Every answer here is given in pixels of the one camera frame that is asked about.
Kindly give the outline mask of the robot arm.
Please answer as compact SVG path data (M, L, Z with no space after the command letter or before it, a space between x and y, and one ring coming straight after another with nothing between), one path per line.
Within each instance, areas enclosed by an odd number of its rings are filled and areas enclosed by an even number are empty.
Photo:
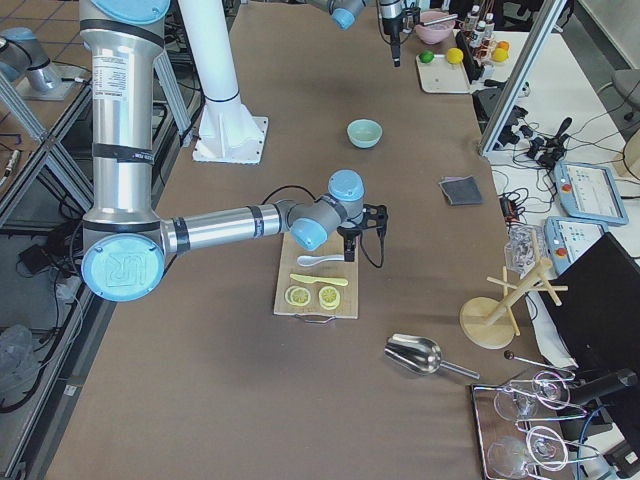
M384 234L387 212L365 202L361 177L340 170L309 204L261 203L190 217L160 218L152 207L153 80L165 51L165 1L84 1L80 28L92 54L94 199L83 218L82 277L98 296L139 299L162 280L168 255L290 233L305 250L333 233L347 261L367 229ZM243 104L224 8L183 1L180 13L205 99L193 157L256 164L268 121Z
M304 1L326 12L341 29L351 28L369 5L369 1L360 0L320 0ZM401 47L405 40L401 35L408 28L410 35L420 22L421 10L417 1L374 1L377 12L377 25L382 40L389 46L393 65L401 65Z

